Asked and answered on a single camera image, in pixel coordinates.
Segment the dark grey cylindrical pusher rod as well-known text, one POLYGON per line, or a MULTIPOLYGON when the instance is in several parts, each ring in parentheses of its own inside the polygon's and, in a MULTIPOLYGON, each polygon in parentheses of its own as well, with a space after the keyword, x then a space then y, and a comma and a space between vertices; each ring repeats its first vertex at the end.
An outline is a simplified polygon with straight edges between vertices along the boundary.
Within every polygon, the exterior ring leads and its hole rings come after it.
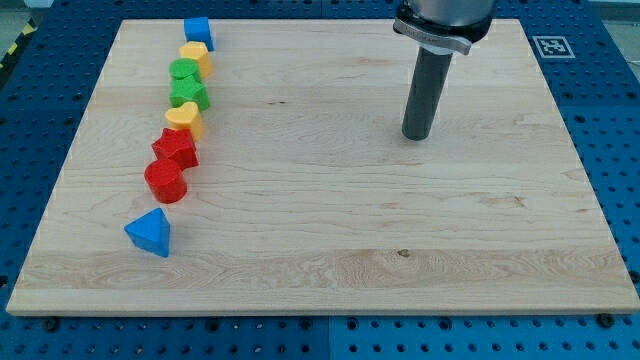
POLYGON ((402 123, 406 138, 419 141, 429 136, 451 59, 451 54, 419 50, 402 123))

